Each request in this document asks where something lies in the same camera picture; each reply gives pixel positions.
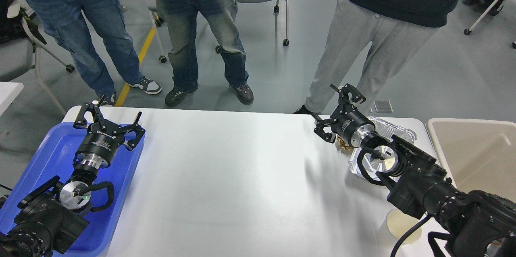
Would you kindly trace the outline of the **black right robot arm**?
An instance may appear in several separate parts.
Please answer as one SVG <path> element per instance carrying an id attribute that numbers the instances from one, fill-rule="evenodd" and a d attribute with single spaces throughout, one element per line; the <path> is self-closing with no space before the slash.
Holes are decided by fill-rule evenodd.
<path id="1" fill-rule="evenodd" d="M 428 233 L 435 257 L 444 257 L 437 240 L 446 241 L 452 257 L 514 257 L 515 203 L 481 190 L 459 191 L 436 159 L 413 144 L 393 135 L 387 139 L 355 104 L 365 97 L 352 85 L 331 85 L 338 106 L 328 119 L 313 114 L 314 132 L 329 143 L 339 136 L 359 149 L 356 160 L 362 176 L 371 184 L 389 189 L 387 201 L 402 213 L 418 219 L 395 244 L 395 256 L 402 242 L 430 218 L 446 230 Z"/>

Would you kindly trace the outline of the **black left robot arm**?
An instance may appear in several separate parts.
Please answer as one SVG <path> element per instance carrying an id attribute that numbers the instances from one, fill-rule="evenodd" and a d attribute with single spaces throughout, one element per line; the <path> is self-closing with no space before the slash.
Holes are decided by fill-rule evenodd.
<path id="1" fill-rule="evenodd" d="M 85 137 L 73 159 L 73 172 L 65 182 L 54 176 L 18 203 L 14 228 L 1 234 L 2 257 L 51 257 L 65 253 L 89 225 L 88 213 L 109 209 L 115 201 L 114 185 L 97 180 L 111 166 L 121 146 L 134 150 L 144 137 L 142 112 L 123 126 L 109 121 L 99 104 L 84 104 L 73 123 Z"/>

